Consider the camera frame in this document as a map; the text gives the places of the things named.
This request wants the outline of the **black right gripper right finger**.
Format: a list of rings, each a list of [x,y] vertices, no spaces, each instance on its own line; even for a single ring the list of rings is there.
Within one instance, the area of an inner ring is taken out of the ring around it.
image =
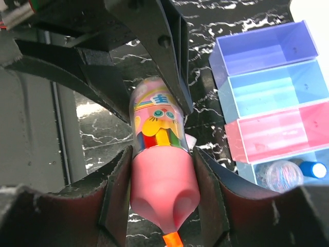
[[[328,246],[328,187],[277,193],[193,149],[205,246]]]

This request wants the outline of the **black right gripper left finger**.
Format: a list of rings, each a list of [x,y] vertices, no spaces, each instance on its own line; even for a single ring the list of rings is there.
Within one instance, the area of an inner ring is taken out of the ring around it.
[[[1,186],[1,246],[124,246],[132,154],[56,193]]]

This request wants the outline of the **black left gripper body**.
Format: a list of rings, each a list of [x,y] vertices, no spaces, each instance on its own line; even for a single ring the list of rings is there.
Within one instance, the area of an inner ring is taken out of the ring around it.
[[[161,1],[1,1],[7,30],[32,27],[71,37],[65,47],[15,39],[21,53],[62,54],[71,48],[111,51],[138,39],[153,59],[165,56]]]

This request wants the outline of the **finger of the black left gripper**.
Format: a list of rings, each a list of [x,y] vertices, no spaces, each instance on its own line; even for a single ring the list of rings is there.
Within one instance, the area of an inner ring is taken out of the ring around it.
[[[129,94],[108,53],[19,39],[1,42],[1,67],[57,82],[129,123]]]
[[[171,1],[105,1],[147,50],[185,115],[193,112],[188,86],[189,27]]]

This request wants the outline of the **blue plastic end bin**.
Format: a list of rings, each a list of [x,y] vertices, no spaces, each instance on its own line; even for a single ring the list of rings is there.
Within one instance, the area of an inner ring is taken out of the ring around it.
[[[238,174],[263,188],[283,193],[299,185],[328,185],[328,149],[259,164],[236,162]]]

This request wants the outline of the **clear round clip jar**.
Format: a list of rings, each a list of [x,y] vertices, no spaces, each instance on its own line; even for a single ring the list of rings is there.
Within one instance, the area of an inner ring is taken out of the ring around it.
[[[279,193],[304,183],[304,175],[300,168],[287,160],[258,164],[254,171],[259,186]]]

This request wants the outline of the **pink cartoon crayon tube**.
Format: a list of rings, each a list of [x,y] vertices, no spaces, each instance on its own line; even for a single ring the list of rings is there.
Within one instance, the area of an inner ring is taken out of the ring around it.
[[[178,230],[200,202],[183,113],[159,77],[137,85],[129,111],[134,138],[130,205],[162,230],[167,246],[182,246]]]

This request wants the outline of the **blue cap small bottle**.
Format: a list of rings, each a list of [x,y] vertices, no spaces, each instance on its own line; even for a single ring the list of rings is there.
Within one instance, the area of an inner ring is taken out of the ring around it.
[[[300,158],[292,158],[289,161],[296,164],[305,177],[323,179],[327,175],[327,167],[323,163],[304,161]]]

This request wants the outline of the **light blue plastic bin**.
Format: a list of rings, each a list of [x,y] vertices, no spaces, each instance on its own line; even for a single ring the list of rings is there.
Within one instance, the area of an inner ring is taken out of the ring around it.
[[[328,98],[317,60],[231,76],[218,88],[224,120],[297,106]]]

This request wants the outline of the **purple plastic bin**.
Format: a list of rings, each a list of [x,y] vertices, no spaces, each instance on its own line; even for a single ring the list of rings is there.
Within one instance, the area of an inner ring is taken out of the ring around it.
[[[306,21],[217,37],[209,57],[215,84],[230,76],[289,65],[318,57]]]

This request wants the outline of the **pink plastic bin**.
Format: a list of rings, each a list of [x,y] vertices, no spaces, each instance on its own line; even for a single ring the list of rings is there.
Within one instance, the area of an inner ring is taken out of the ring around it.
[[[259,164],[328,148],[328,100],[238,118],[225,131],[234,161]]]

